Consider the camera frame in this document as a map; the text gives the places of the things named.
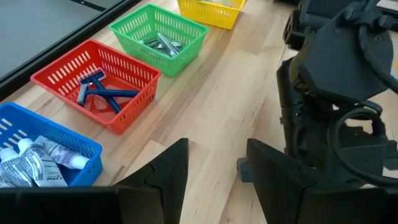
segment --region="green basket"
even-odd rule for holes
[[[196,56],[208,32],[207,27],[153,4],[148,4],[109,27],[118,38],[123,49],[138,58],[174,77]],[[160,32],[185,47],[174,58],[160,53],[139,40],[155,37]]]

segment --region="yellow basket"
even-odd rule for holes
[[[183,17],[224,29],[232,29],[245,0],[217,1],[223,5],[201,0],[178,0],[178,6]]]

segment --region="wooden countertop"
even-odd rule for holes
[[[143,0],[179,13],[176,0]],[[395,2],[382,2],[398,9]],[[28,83],[4,101],[14,101],[103,146],[104,171],[96,185],[109,185],[138,170],[176,140],[190,140],[190,165],[181,223],[265,223],[252,184],[236,177],[248,138],[284,147],[275,72],[295,55],[282,33],[292,8],[248,0],[233,30],[210,27],[200,55],[176,78],[162,75],[156,99],[118,136]],[[105,28],[94,39],[123,51]],[[373,100],[384,108],[390,138],[397,139],[398,96]]]

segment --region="plastic basket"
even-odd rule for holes
[[[34,141],[39,135],[43,135],[90,158],[83,170],[59,166],[68,186],[91,186],[100,176],[103,169],[100,144],[15,103],[0,105],[0,119],[1,148],[11,147],[19,152],[17,142],[20,139],[30,138]]]
[[[181,15],[193,21],[232,29],[244,0],[219,0],[230,7],[199,0],[178,0]]]
[[[122,109],[118,114],[96,95],[87,98],[84,108],[76,103],[80,91],[78,79],[98,68],[106,74],[101,80],[105,88],[140,91],[133,99],[114,98]],[[31,79],[65,103],[121,134],[155,98],[159,77],[159,70],[97,41],[87,40]]]
[[[129,55],[155,66],[170,77],[176,76],[198,56],[208,32],[205,26],[153,4],[134,11],[109,28]],[[185,47],[176,57],[171,58],[138,42],[155,37],[158,32],[180,41]]]

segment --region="red basket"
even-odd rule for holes
[[[105,88],[140,91],[133,99],[114,98],[122,108],[118,114],[96,95],[87,98],[85,107],[76,103],[80,91],[79,78],[99,68],[106,74],[106,78],[101,80]],[[30,79],[66,104],[121,134],[155,98],[160,74],[150,65],[97,41],[87,40]]]

